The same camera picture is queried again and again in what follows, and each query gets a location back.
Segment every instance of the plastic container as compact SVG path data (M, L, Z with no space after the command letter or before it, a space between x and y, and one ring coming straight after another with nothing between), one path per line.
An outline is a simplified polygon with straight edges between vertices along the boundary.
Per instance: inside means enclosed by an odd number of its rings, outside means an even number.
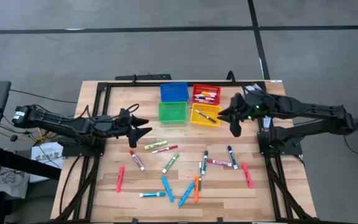
M187 101L189 99L186 82L160 85L160 92L162 102L178 102Z
M199 110L200 112L206 114L210 118L214 119L216 123L208 120L201 114L195 112L195 110ZM220 106L193 103L193 106L191 107L190 122L192 122L193 124L199 124L208 127L218 127L219 125L221 125L221 120L218 119L218 113L220 112L220 110L221 110Z
M216 96L214 97L213 101L210 102L199 102L196 101L196 95L201 94L203 91L207 92L207 93L216 93ZM193 97L192 97L193 101L195 103L203 103L203 104L208 104L208 105L218 105L221 101L221 87L218 86L208 86L208 85L194 85L193 87Z
M185 122L187 120L187 103L160 103L158 105L158 120L161 123Z

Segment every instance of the orange marker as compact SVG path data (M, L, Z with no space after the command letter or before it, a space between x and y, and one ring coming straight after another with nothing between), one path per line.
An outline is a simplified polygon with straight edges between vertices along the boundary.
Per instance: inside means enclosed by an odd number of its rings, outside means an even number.
M196 175L196 185L194 188L195 194L194 194L194 202L198 202L198 180L199 180L199 175Z

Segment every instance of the blue bin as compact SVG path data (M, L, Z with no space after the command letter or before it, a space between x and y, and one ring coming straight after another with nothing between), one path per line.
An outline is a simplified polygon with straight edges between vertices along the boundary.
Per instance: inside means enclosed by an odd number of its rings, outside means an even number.
M160 85L160 92L162 102L178 102L189 99L189 91L185 82Z

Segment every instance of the yellow bin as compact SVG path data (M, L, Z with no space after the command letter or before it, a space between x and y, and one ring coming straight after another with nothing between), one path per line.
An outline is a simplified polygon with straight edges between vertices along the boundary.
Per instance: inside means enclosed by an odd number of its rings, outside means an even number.
M195 112L195 110L199 110L200 112L206 114L210 118L214 119L216 123L206 119L201 114ZM190 122L192 122L193 124L199 124L208 127L218 127L219 125L221 125L221 120L218 119L218 113L220 112L220 110L221 110L220 106L193 103L193 106L191 107Z

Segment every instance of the red marker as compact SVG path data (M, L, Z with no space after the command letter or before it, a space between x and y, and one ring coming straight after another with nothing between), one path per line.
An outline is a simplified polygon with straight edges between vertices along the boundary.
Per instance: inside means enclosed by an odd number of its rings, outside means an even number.
M163 151L167 151L167 150L171 150L171 149L176 149L178 146L170 146L170 147L166 147L165 149L159 149L159 150L155 150L152 151L152 153L158 153L158 152L163 152Z
M251 175L249 175L249 172L248 172L247 164L245 164L245 162L243 162L241 164L241 166L242 166L242 169L244 170L244 173L246 174L248 187L249 188L254 188L254 184L252 183L252 180L251 180Z
M217 160L214 160L214 159L208 159L207 162L208 162L208 163L213 163L213 164L222 165L222 166L231 167L231 162L217 161Z
M131 150L129 151L129 153L132 155L132 158L134 158L136 164L139 166L140 170L143 171L144 170L144 166L142 165L142 163L140 162L140 160L137 158L137 156L135 155L134 151Z
M119 167L119 175L118 175L118 181L117 181L117 187L116 192L121 191L121 184L122 184L122 178L124 177L124 166Z

